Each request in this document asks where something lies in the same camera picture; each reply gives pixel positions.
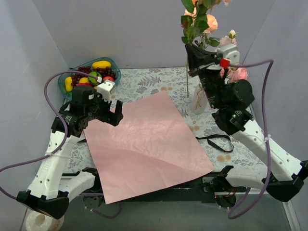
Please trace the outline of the bright pink rose stem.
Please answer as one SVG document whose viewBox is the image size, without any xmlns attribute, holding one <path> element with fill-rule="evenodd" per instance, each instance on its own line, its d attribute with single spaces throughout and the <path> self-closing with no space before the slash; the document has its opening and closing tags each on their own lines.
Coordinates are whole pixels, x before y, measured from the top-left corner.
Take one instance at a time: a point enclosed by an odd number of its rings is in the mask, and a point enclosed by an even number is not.
<svg viewBox="0 0 308 231">
<path fill-rule="evenodd" d="M 220 76 L 225 79 L 225 82 L 232 83 L 241 79 L 247 80 L 248 73 L 246 68 L 228 67 L 228 70 L 221 69 Z"/>
</svg>

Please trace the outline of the two-bloom peach rose stem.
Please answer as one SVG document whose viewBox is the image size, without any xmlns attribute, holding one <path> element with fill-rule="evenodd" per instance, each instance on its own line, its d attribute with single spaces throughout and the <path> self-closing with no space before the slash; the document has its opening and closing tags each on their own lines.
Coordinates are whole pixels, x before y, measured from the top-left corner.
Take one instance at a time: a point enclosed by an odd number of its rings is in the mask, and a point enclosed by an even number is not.
<svg viewBox="0 0 308 231">
<path fill-rule="evenodd" d="M 181 27 L 183 28 L 183 36 L 181 37 L 184 44 L 193 43 L 205 50 L 207 47 L 212 47 L 209 39 L 216 38 L 211 37 L 218 28 L 218 22 L 216 18 L 210 14 L 197 15 L 197 9 L 195 8 L 193 13 L 185 10 L 184 15 L 181 16 Z"/>
</svg>

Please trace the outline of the single peach rose stem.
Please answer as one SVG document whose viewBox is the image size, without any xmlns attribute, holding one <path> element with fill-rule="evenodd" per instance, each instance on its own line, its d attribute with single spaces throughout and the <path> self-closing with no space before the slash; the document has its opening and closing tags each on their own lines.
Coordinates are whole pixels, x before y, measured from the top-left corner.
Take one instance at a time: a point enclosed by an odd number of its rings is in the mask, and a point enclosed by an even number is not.
<svg viewBox="0 0 308 231">
<path fill-rule="evenodd" d="M 181 41 L 184 44 L 193 45 L 205 50 L 207 47 L 217 47 L 220 39 L 212 37 L 218 29 L 215 16 L 211 15 L 213 8 L 224 4 L 228 6 L 229 0 L 181 0 L 185 8 L 184 15 L 180 18 L 183 29 Z"/>
</svg>

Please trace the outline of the pale pink rose stem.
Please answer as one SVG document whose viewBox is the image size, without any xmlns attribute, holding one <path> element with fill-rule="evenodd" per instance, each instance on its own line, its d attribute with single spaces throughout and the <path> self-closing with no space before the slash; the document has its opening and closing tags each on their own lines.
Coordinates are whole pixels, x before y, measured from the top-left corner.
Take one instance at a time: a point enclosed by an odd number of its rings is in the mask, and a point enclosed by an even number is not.
<svg viewBox="0 0 308 231">
<path fill-rule="evenodd" d="M 229 34 L 222 38 L 211 38 L 209 39 L 212 47 L 223 46 L 227 44 L 237 45 L 236 41 L 237 32 L 235 30 L 230 30 Z"/>
</svg>

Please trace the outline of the purple wrapping paper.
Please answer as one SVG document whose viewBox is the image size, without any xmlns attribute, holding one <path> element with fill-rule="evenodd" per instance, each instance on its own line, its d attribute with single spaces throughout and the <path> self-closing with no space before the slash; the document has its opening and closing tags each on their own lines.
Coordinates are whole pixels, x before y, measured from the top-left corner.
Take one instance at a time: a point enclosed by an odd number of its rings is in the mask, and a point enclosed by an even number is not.
<svg viewBox="0 0 308 231">
<path fill-rule="evenodd" d="M 107 204 L 194 180 L 214 166 L 165 91 L 127 103 L 117 126 L 85 136 Z"/>
</svg>

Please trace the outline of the black gold-lettered ribbon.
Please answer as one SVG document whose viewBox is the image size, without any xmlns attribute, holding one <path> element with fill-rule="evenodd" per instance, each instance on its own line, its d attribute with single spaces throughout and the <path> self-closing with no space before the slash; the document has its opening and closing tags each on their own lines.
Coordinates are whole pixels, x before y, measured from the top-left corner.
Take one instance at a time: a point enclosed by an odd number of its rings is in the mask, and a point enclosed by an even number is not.
<svg viewBox="0 0 308 231">
<path fill-rule="evenodd" d="M 207 140 L 208 145 L 210 145 L 211 147 L 221 151 L 221 152 L 225 152 L 225 153 L 232 153 L 234 151 L 234 146 L 231 142 L 231 138 L 228 135 L 221 135 L 221 134 L 213 134 L 213 135 L 209 135 L 209 136 L 205 136 L 205 137 L 195 137 L 197 140 Z M 229 144 L 231 145 L 231 149 L 230 150 L 224 150 L 222 147 L 218 146 L 216 143 L 212 142 L 212 139 L 216 139 L 216 138 L 222 138 L 222 139 L 226 139 Z"/>
</svg>

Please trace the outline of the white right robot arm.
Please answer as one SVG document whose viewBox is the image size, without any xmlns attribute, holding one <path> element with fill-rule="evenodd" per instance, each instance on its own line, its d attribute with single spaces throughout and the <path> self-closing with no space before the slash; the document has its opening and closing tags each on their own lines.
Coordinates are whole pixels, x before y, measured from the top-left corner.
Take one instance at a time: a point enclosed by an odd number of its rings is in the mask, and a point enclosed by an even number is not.
<svg viewBox="0 0 308 231">
<path fill-rule="evenodd" d="M 239 51 L 236 45 L 221 46 L 208 52 L 195 45 L 185 45 L 189 75 L 197 76 L 205 91 L 217 126 L 257 156 L 267 167 L 262 171 L 224 167 L 208 184 L 213 192 L 236 187 L 265 189 L 273 198 L 288 202 L 299 193 L 308 176 L 308 163 L 285 151 L 260 127 L 248 112 L 254 101 L 251 84 L 240 79 L 226 83 L 221 70 L 236 67 Z"/>
</svg>

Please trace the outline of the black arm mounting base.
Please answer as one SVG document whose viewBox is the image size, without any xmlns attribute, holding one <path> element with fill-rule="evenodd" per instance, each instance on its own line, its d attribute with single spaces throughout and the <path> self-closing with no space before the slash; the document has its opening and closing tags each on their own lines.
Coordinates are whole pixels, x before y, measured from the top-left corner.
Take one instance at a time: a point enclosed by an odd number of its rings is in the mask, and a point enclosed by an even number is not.
<svg viewBox="0 0 308 231">
<path fill-rule="evenodd" d="M 86 167 L 82 171 L 76 173 L 63 173 L 62 179 L 70 179 L 80 175 L 82 172 L 89 172 L 95 176 L 94 186 L 85 190 L 85 193 L 102 193 L 103 189 L 100 182 L 98 171 L 95 168 Z M 191 180 L 182 184 L 178 184 L 166 189 L 150 192 L 147 194 L 135 196 L 122 202 L 202 202 L 214 203 L 214 196 L 219 191 L 213 191 L 209 182 L 217 176 L 217 172 L 211 172 L 195 180 Z"/>
</svg>

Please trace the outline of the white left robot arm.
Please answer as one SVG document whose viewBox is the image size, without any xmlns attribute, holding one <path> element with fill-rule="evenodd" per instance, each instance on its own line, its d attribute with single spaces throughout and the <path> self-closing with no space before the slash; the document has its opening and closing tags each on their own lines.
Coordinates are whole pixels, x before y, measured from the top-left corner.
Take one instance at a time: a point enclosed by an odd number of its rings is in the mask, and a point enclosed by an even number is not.
<svg viewBox="0 0 308 231">
<path fill-rule="evenodd" d="M 82 193 L 101 195 L 102 180 L 98 170 L 87 167 L 62 180 L 66 162 L 78 143 L 83 130 L 92 120 L 117 126 L 123 119 L 121 101 L 111 111 L 111 101 L 103 92 L 89 86 L 77 86 L 72 98 L 60 107 L 51 127 L 50 141 L 34 180 L 27 190 L 20 191 L 16 200 L 30 209 L 60 219 L 69 203 Z"/>
</svg>

